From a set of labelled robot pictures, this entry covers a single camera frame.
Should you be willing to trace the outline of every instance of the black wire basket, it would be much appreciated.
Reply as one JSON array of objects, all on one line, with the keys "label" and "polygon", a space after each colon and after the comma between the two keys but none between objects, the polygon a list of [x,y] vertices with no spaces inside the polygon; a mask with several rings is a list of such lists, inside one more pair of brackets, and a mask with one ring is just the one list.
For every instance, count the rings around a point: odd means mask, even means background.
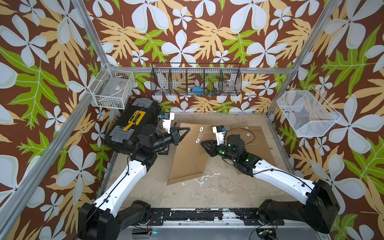
[{"label": "black wire basket", "polygon": [[153,95],[238,96],[242,75],[239,63],[199,63],[197,67],[180,63],[152,63],[151,92]]}]

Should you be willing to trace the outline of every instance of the floral wallpaper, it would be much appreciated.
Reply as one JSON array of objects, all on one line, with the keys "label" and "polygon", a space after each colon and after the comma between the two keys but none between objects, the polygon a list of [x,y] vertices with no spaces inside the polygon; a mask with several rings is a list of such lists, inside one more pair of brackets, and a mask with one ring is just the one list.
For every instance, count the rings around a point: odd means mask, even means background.
[{"label": "floral wallpaper", "polygon": [[384,3],[340,2],[290,90],[314,87],[342,117],[323,137],[296,137],[270,115],[297,175],[326,180],[339,204],[335,240],[384,239]]},{"label": "floral wallpaper", "polygon": [[[100,69],[69,0],[0,0],[0,211],[39,161]],[[120,116],[89,106],[7,239],[62,240],[96,198]]]},{"label": "floral wallpaper", "polygon": [[[115,66],[291,67],[327,1],[84,1],[108,61]],[[257,112],[270,105],[286,75],[243,74],[237,97],[152,96],[149,74],[136,74],[133,96],[153,97],[163,111]],[[195,86],[202,82],[195,80]]]}]

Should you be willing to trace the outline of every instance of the concrete floor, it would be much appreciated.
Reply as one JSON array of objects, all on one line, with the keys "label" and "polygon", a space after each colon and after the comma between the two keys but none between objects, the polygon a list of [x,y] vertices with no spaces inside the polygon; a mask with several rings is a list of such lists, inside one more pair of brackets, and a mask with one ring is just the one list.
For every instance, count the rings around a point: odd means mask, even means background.
[{"label": "concrete floor", "polygon": [[[247,122],[261,126],[276,166],[287,170],[276,147],[266,119],[262,114],[176,114],[174,122],[226,125]],[[263,180],[238,175],[236,169],[219,156],[208,160],[203,177],[167,185],[176,146],[169,147],[168,155],[159,155],[148,173],[135,185],[122,208],[142,200],[151,207],[217,208],[259,207],[265,199],[296,201],[291,195]],[[107,187],[111,186],[127,166],[127,155],[119,154]]]}]

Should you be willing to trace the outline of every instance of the white wire basket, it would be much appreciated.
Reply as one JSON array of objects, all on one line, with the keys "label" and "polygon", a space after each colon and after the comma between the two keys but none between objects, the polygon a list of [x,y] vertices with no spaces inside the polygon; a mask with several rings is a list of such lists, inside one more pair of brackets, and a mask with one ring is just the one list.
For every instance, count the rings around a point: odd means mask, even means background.
[{"label": "white wire basket", "polygon": [[97,75],[95,80],[99,83],[93,90],[92,97],[98,107],[125,108],[134,83],[132,72],[107,69],[101,76]]},{"label": "white wire basket", "polygon": [[322,137],[341,117],[314,88],[287,91],[277,104],[297,137]]}]

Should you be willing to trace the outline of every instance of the cardboard sheet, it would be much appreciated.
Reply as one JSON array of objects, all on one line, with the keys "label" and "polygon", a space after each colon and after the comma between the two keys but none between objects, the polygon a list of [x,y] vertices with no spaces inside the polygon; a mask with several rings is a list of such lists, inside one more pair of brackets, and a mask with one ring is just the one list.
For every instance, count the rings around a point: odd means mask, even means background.
[{"label": "cardboard sheet", "polygon": [[[167,185],[183,182],[186,180],[194,179],[203,176],[205,165],[210,158],[200,143],[196,143],[197,136],[199,134],[200,127],[204,127],[201,141],[216,140],[215,134],[212,132],[212,128],[217,125],[201,125],[201,124],[188,124],[181,123],[180,127],[190,127],[191,131],[185,136],[182,142],[179,143],[175,156],[173,159],[172,168],[169,174]],[[248,127],[253,134],[255,134],[255,140],[253,135],[247,136],[247,132],[242,129],[234,129],[227,133],[240,134],[245,143],[252,141],[246,145],[248,152],[261,157],[272,165],[275,165],[272,153],[269,149],[269,145],[265,139],[263,130],[260,126],[247,126],[245,122],[234,123],[226,125],[227,129],[240,127]]]},{"label": "cardboard sheet", "polygon": [[200,127],[203,127],[204,138],[202,138],[201,141],[215,140],[215,134],[212,132],[214,126],[216,125],[180,124],[180,127],[190,127],[191,131],[177,146],[167,185],[194,179],[203,175],[205,165],[210,156],[200,143],[196,143],[196,139],[199,135]]},{"label": "cardboard sheet", "polygon": [[239,128],[245,128],[248,127],[248,130],[253,132],[255,135],[255,139],[253,140],[253,135],[249,133],[248,131],[245,131],[243,129],[233,129],[227,133],[228,135],[231,134],[240,134],[241,139],[244,140],[245,143],[249,144],[245,145],[245,148],[247,149],[247,152],[252,153],[256,156],[261,157],[262,159],[266,160],[268,163],[272,165],[276,165],[275,160],[273,159],[271,150],[269,149],[268,142],[265,139],[263,130],[260,126],[241,126],[239,124],[231,124],[231,128],[239,127]]}]

